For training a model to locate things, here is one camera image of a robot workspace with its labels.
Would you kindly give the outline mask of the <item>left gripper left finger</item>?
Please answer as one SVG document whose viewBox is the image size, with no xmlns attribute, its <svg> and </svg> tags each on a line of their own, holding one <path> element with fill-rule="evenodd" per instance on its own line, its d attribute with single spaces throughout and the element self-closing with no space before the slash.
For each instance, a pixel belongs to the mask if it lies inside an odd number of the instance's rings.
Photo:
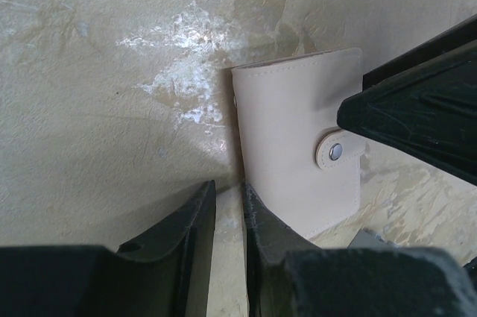
<svg viewBox="0 0 477 317">
<path fill-rule="evenodd" d="M 1 249 L 3 316 L 204 316 L 214 181 L 117 251 L 101 245 Z"/>
</svg>

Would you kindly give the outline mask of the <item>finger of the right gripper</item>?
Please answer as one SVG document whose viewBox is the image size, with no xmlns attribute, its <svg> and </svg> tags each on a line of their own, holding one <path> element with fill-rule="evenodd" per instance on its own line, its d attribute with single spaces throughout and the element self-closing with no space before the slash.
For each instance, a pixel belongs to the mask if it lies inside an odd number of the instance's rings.
<svg viewBox="0 0 477 317">
<path fill-rule="evenodd" d="M 337 124 L 476 184 L 476 43 L 347 98 Z"/>
<path fill-rule="evenodd" d="M 476 40 L 476 15 L 465 19 L 442 34 L 407 51 L 363 76 L 363 89 L 367 90 L 401 72 L 430 61 L 447 52 Z"/>
</svg>

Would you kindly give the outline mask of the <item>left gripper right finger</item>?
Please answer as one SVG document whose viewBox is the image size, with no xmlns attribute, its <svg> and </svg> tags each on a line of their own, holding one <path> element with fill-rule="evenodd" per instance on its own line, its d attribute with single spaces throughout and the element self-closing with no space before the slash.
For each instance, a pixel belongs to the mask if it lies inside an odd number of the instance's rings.
<svg viewBox="0 0 477 317">
<path fill-rule="evenodd" d="M 437 248 L 322 249 L 243 187 L 251 316 L 474 316 L 476 282 Z"/>
</svg>

